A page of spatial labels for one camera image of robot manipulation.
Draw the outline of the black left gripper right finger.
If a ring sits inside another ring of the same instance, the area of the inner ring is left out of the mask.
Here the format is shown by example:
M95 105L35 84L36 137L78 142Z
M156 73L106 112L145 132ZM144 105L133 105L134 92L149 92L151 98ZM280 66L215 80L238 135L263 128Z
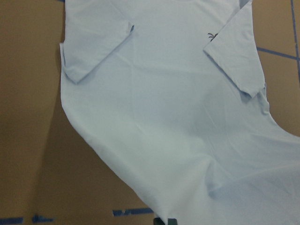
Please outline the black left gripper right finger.
M177 220L176 219L169 219L167 224L168 225L177 225Z

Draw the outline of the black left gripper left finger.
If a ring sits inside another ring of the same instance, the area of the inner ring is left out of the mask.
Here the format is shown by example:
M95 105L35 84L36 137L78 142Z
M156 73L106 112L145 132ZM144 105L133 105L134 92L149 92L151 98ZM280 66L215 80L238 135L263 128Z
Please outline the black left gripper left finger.
M153 219L154 225L165 225L165 223L161 219Z

